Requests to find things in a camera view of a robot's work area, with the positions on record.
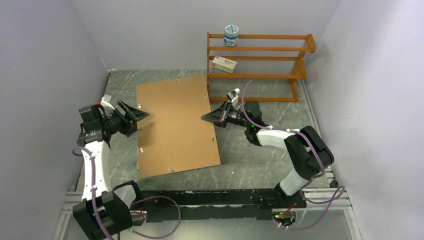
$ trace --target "gray wall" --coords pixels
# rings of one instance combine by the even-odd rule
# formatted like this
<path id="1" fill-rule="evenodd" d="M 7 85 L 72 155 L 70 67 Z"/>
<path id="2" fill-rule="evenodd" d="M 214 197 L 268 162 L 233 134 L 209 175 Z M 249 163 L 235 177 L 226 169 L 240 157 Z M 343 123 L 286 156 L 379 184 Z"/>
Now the gray wall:
<path id="1" fill-rule="evenodd" d="M 0 238 L 51 239 L 108 72 L 69 0 L 0 1 Z"/>
<path id="2" fill-rule="evenodd" d="M 364 239 L 423 239 L 422 1 L 343 0 L 307 89 Z"/>
<path id="3" fill-rule="evenodd" d="M 320 39 L 340 0 L 71 0 L 108 69 L 206 69 L 206 33 Z"/>

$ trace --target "wooden shelf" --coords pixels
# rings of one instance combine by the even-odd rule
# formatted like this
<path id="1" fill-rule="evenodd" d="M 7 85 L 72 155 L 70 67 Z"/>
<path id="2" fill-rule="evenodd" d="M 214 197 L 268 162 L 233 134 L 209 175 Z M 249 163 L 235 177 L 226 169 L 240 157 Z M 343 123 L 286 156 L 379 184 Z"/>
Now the wooden shelf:
<path id="1" fill-rule="evenodd" d="M 266 34 L 240 34 L 240 39 L 248 40 L 268 40 L 275 45 L 275 41 L 288 41 L 283 46 L 225 46 L 224 34 L 207 33 L 207 91 L 211 79 L 287 79 L 293 97 L 246 97 L 246 101 L 260 102 L 297 102 L 299 94 L 296 86 L 297 79 L 305 79 L 307 72 L 305 69 L 304 56 L 306 52 L 314 53 L 317 46 L 311 34 L 308 35 L 266 35 Z M 222 45 L 211 46 L 211 39 L 222 39 Z M 257 74 L 257 73 L 214 73 L 210 71 L 210 61 L 215 55 L 210 55 L 211 51 L 261 51 L 261 52 L 299 52 L 297 56 L 224 56 L 220 57 L 234 61 L 292 61 L 293 66 L 288 74 Z M 209 97 L 210 101 L 226 101 L 227 97 Z"/>

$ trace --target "small box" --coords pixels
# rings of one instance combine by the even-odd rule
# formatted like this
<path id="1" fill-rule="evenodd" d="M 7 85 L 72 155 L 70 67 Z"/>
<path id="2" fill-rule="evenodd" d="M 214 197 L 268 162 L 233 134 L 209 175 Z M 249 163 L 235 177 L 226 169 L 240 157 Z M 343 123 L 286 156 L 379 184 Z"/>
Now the small box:
<path id="1" fill-rule="evenodd" d="M 214 68 L 231 73 L 231 74 L 234 72 L 234 68 L 236 67 L 236 64 L 237 64 L 236 61 L 226 59 L 225 57 L 221 57 L 221 56 L 216 56 L 212 60 L 212 66 Z"/>

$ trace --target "cylindrical container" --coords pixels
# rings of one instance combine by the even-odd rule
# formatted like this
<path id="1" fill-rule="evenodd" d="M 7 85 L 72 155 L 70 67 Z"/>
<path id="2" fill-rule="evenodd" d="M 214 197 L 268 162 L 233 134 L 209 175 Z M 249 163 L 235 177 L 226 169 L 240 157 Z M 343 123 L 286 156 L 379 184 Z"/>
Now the cylindrical container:
<path id="1" fill-rule="evenodd" d="M 224 31 L 224 44 L 229 47 L 237 45 L 239 39 L 239 28 L 236 25 L 228 25 Z"/>

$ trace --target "purple cable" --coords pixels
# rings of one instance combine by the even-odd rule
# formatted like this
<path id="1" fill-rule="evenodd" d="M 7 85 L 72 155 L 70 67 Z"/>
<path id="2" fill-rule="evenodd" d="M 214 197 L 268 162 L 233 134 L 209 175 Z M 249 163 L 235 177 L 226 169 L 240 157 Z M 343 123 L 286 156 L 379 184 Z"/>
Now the purple cable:
<path id="1" fill-rule="evenodd" d="M 252 119 L 250 119 L 250 117 L 248 116 L 248 114 L 246 113 L 246 110 L 245 110 L 245 92 L 246 92 L 246 89 L 248 89 L 248 86 L 249 86 L 249 84 L 252 81 L 253 81 L 253 79 L 250 80 L 248 83 L 246 83 L 246 85 L 244 86 L 244 89 L 243 89 L 243 94 L 241 95 L 241 109 L 243 110 L 243 114 L 246 117 L 246 119 L 251 124 L 255 125 L 256 127 L 260 128 L 260 129 L 281 130 L 281 131 L 285 131 L 285 132 L 288 132 L 288 133 L 298 134 L 299 136 L 301 136 L 306 141 L 307 145 L 309 146 L 310 150 L 312 151 L 313 155 L 315 156 L 316 161 L 318 162 L 319 168 L 321 169 L 321 173 L 319 175 L 317 175 L 317 176 L 314 176 L 312 179 L 315 179 L 315 178 L 318 178 L 318 177 L 323 176 L 325 174 L 325 168 L 324 168 L 323 162 L 321 161 L 320 156 L 318 156 L 318 153 L 315 150 L 314 146 L 312 145 L 311 141 L 309 141 L 309 139 L 303 133 L 301 133 L 300 131 L 291 130 L 291 129 L 284 129 L 284 128 L 280 128 L 280 127 L 272 127 L 272 128 L 271 127 L 264 127 L 264 126 L 261 126 L 261 125 L 257 124 L 256 122 L 252 121 Z M 312 182 L 312 179 L 309 180 L 305 185 L 303 185 L 302 186 L 302 189 L 303 188 L 306 188 Z M 332 197 L 329 200 L 317 202 L 317 201 L 312 201 L 312 200 L 306 198 L 305 195 L 304 195 L 304 193 L 302 192 L 302 189 L 299 190 L 299 193 L 300 193 L 300 195 L 302 196 L 302 198 L 304 200 L 306 200 L 306 201 L 308 201 L 310 203 L 313 203 L 313 204 L 328 204 L 328 205 L 325 208 L 324 212 L 321 214 L 321 216 L 313 224 L 311 224 L 311 225 L 309 225 L 307 227 L 300 227 L 300 228 L 290 228 L 289 227 L 288 228 L 288 229 L 294 230 L 294 231 L 307 230 L 307 229 L 310 229 L 310 228 L 314 227 L 315 225 L 317 225 L 321 221 L 321 219 L 323 219 L 323 217 L 327 214 L 327 212 L 328 212 L 328 210 L 330 208 L 331 203 L 334 200 L 339 199 L 342 196 L 343 192 L 345 191 L 345 187 L 344 186 L 339 186 L 334 191 L 334 194 L 332 195 Z M 340 189 L 342 189 L 342 191 L 336 196 L 337 192 Z"/>
<path id="2" fill-rule="evenodd" d="M 86 152 L 87 154 L 88 154 L 88 156 L 90 157 L 90 162 L 91 162 L 91 187 L 93 187 L 94 185 L 96 185 L 96 164 L 95 164 L 95 161 L 94 161 L 94 156 L 92 156 L 92 152 L 90 152 L 90 150 L 88 150 L 87 148 L 85 148 L 85 147 L 82 147 L 82 146 L 76 146 L 76 147 L 74 147 L 73 149 L 72 149 L 72 154 L 73 155 L 75 155 L 75 156 L 82 156 L 82 154 L 79 154 L 79 153 L 76 153 L 75 152 L 75 150 L 77 150 L 77 149 L 80 149 L 81 151 L 84 151 L 84 152 Z M 181 209 L 180 209 L 180 206 L 177 204 L 177 202 L 175 202 L 172 198 L 170 198 L 170 197 L 167 197 L 167 196 L 151 196 L 151 197 L 146 197 L 146 198 L 144 198 L 144 199 L 141 199 L 141 200 L 138 200 L 138 201 L 135 201 L 135 202 L 133 202 L 132 204 L 134 205 L 134 204 L 138 204 L 138 203 L 141 203 L 141 202 L 144 202 L 144 201 L 147 201 L 147 200 L 150 200 L 150 199 L 156 199 L 156 198 L 164 198 L 164 199 L 168 199 L 168 200 L 170 200 L 172 203 L 174 203 L 174 205 L 177 207 L 177 209 L 178 209 L 178 222 L 177 222 L 177 224 L 176 224 L 176 226 L 174 227 L 174 229 L 170 232 L 170 233 L 168 233 L 168 234 L 166 234 L 166 235 L 164 235 L 164 236 L 147 236 L 147 235 L 144 235 L 144 234 L 142 234 L 142 233 L 140 233 L 140 232 L 137 232 L 137 231 L 135 231 L 135 230 L 132 230 L 131 232 L 133 232 L 133 233 L 135 233 L 135 234 L 137 234 L 137 235 L 139 235 L 139 236 L 142 236 L 142 237 L 144 237 L 144 238 L 148 238 L 148 239 L 164 239 L 164 238 L 166 238 L 166 237 L 169 237 L 171 234 L 173 234 L 174 232 L 175 232 L 175 230 L 177 230 L 177 228 L 178 228 L 178 226 L 180 225 L 180 223 L 181 223 Z M 97 221 L 97 223 L 98 223 L 98 225 L 99 225 L 99 227 L 100 227 L 100 229 L 101 229 L 101 231 L 103 232 L 103 234 L 109 239 L 109 240 L 115 240 L 110 234 L 109 234 L 109 232 L 108 232 L 108 230 L 106 229 L 106 227 L 105 227 L 105 225 L 103 224 L 103 222 L 102 222 L 102 220 L 101 220 L 101 218 L 100 218 L 100 216 L 99 216 L 99 210 L 97 209 L 97 205 L 96 205 L 96 190 L 94 189 L 94 188 L 92 188 L 91 189 L 91 199 L 92 199 L 92 207 L 93 207 L 93 211 L 94 211 L 94 216 L 95 216 L 95 219 L 96 219 L 96 221 Z M 121 235 L 120 235 L 120 233 L 118 232 L 118 235 L 117 235 L 117 240 L 120 240 L 120 238 L 121 238 Z"/>
<path id="3" fill-rule="evenodd" d="M 151 200 L 151 199 L 157 199 L 157 198 L 168 199 L 169 201 L 171 201 L 175 205 L 176 209 L 178 209 L 178 222 L 176 223 L 175 227 L 172 229 L 171 232 L 169 232 L 168 234 L 163 235 L 163 236 L 147 236 L 147 235 L 144 235 L 144 234 L 142 234 L 138 231 L 135 231 L 135 230 L 131 230 L 132 233 L 135 233 L 135 234 L 137 234 L 141 237 L 147 238 L 147 239 L 164 239 L 164 238 L 169 237 L 171 234 L 173 234 L 175 232 L 175 230 L 177 230 L 178 226 L 181 223 L 181 209 L 180 209 L 180 206 L 177 204 L 177 202 L 174 201 L 172 198 L 167 197 L 167 196 L 150 196 L 150 197 L 146 197 L 146 198 L 143 198 L 141 200 L 135 201 L 132 204 L 134 205 L 134 204 L 142 203 L 142 202 L 145 202 L 145 201 L 148 201 L 148 200 Z"/>
<path id="4" fill-rule="evenodd" d="M 72 149 L 72 154 L 78 156 L 78 153 L 75 152 L 75 150 L 80 149 L 81 151 L 84 151 L 88 154 L 90 157 L 91 162 L 91 203 L 94 211 L 95 219 L 98 223 L 98 226 L 100 227 L 103 234 L 109 239 L 114 240 L 114 238 L 109 234 L 108 230 L 106 229 L 105 225 L 103 224 L 102 220 L 100 219 L 99 210 L 97 209 L 96 205 L 96 190 L 93 188 L 94 185 L 96 185 L 96 164 L 94 162 L 94 156 L 92 156 L 92 152 L 88 150 L 85 147 L 82 146 L 76 146 Z"/>

